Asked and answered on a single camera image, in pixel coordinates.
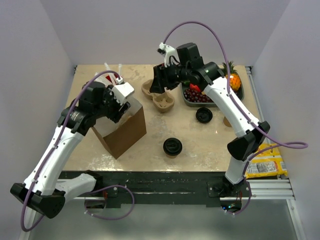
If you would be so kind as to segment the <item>black coffee cup lid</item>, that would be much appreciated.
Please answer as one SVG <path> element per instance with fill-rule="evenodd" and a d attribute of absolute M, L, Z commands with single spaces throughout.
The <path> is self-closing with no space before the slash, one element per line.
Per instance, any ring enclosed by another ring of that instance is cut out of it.
<path fill-rule="evenodd" d="M 174 137 L 168 138 L 164 141 L 163 143 L 163 150 L 164 152 L 177 152 L 177 153 L 181 153 L 183 149 L 183 145 L 182 142 Z"/>

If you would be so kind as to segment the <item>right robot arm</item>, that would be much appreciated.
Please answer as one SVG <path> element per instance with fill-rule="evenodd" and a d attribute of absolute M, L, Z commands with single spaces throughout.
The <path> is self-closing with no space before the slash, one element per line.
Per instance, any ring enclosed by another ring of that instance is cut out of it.
<path fill-rule="evenodd" d="M 189 80 L 216 104 L 233 127 L 236 138 L 227 144 L 231 155 L 229 166 L 212 190 L 219 197 L 235 196 L 241 190 L 249 158 L 263 143 L 263 133 L 270 130 L 270 125 L 250 113 L 230 89 L 217 64 L 203 62 L 196 44 L 190 42 L 174 48 L 162 42 L 157 51 L 164 57 L 164 62 L 153 68 L 154 78 L 149 91 L 162 94 Z"/>

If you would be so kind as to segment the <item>brown paper coffee cup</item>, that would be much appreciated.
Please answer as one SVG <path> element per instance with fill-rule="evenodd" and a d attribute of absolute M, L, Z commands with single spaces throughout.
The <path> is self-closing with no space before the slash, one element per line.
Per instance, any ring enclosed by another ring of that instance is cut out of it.
<path fill-rule="evenodd" d="M 165 152 L 165 155 L 170 159 L 176 158 L 179 154 L 179 152 Z"/>

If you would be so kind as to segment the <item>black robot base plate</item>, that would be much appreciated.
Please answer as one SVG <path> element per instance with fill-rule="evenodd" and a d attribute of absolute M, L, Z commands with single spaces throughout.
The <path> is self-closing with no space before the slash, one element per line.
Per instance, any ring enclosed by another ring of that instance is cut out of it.
<path fill-rule="evenodd" d="M 205 205 L 219 208 L 239 197 L 250 196 L 247 183 L 232 186 L 224 172 L 195 171 L 97 171 L 97 190 L 106 190 L 106 206 Z"/>

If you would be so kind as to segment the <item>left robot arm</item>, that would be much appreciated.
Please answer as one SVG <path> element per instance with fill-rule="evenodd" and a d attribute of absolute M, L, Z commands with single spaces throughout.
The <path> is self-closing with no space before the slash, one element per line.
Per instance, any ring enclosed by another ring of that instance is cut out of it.
<path fill-rule="evenodd" d="M 100 118 L 118 123 L 130 108 L 128 98 L 134 88 L 125 82 L 105 86 L 93 81 L 64 109 L 53 138 L 32 173 L 22 183 L 14 183 L 10 193 L 21 203 L 52 219 L 65 203 L 86 193 L 99 196 L 104 190 L 102 176 L 87 170 L 78 177 L 58 183 L 58 178 L 76 146 Z"/>

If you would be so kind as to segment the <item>brown paper bag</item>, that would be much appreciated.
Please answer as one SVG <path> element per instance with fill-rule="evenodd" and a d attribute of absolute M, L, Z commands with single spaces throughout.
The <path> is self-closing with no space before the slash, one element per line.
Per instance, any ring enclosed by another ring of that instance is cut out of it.
<path fill-rule="evenodd" d="M 123 155 L 147 133 L 143 105 L 134 97 L 130 97 L 128 102 L 130 108 L 118 123 L 102 117 L 92 127 L 102 146 L 115 159 Z"/>

